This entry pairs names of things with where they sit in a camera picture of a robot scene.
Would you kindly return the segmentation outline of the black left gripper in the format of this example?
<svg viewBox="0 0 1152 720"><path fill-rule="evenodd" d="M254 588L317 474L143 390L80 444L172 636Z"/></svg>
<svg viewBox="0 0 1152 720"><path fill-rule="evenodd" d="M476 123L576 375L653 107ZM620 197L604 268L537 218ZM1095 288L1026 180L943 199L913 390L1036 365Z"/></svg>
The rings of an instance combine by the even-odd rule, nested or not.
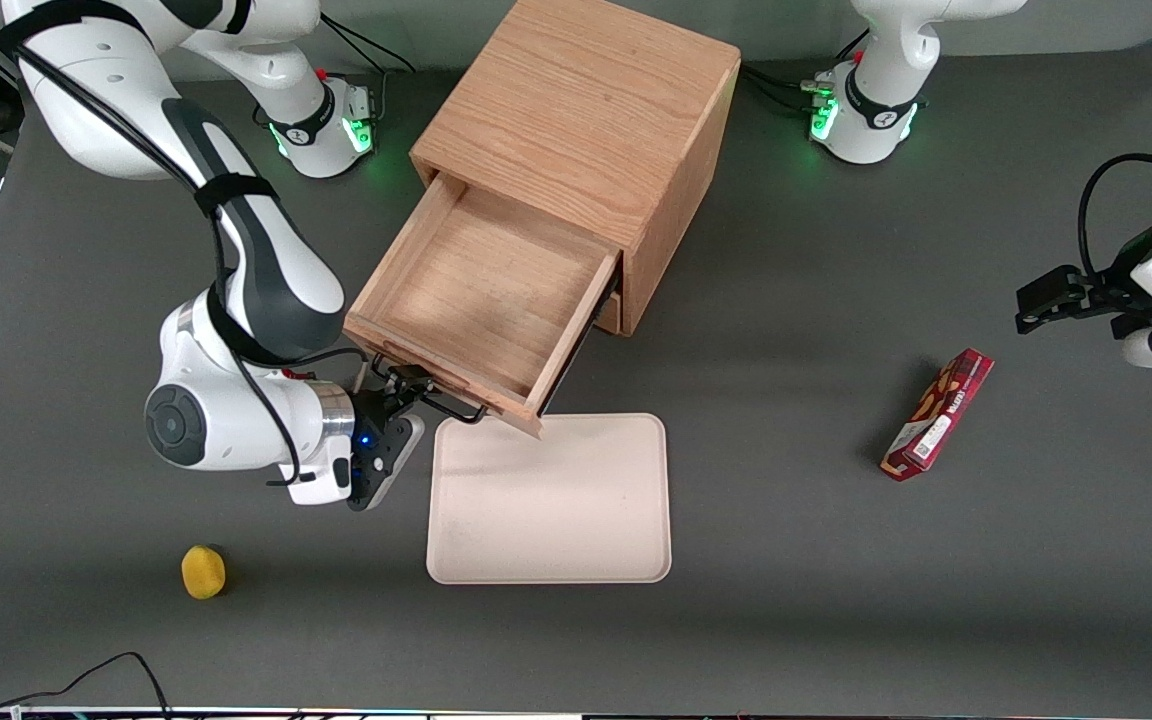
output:
<svg viewBox="0 0 1152 720"><path fill-rule="evenodd" d="M1064 264L1021 287L1016 291L1016 333L1029 334L1049 323L1100 314L1116 316L1111 320L1116 340L1152 328L1152 295L1132 278L1132 270L1152 252L1152 225L1126 242L1102 270L1093 268L1087 223L1078 225L1076 240L1083 273Z"/></svg>

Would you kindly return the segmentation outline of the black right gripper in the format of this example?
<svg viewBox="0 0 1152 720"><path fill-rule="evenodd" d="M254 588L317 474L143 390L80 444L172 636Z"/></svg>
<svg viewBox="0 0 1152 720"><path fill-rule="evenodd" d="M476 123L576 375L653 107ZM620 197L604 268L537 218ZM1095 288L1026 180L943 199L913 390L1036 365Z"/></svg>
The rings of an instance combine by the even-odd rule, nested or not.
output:
<svg viewBox="0 0 1152 720"><path fill-rule="evenodd" d="M429 370L420 365L391 365L388 382L379 389L349 391L355 429L351 448L366 454L402 448L411 441L411 420L406 414L435 389Z"/></svg>

